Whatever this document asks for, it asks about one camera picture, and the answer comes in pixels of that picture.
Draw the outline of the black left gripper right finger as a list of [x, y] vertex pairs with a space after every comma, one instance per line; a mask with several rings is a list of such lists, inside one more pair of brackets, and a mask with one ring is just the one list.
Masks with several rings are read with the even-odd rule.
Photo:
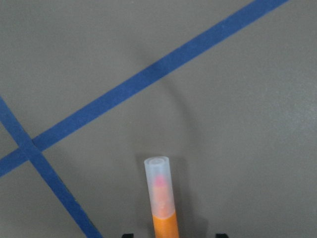
[[225, 234], [225, 233], [218, 233], [218, 234], [215, 234], [215, 238], [227, 238], [227, 234]]

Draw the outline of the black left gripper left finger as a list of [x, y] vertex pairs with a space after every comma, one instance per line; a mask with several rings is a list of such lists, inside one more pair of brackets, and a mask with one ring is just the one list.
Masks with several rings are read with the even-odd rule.
[[131, 234], [123, 234], [122, 238], [134, 238], [134, 234], [133, 233], [131, 233]]

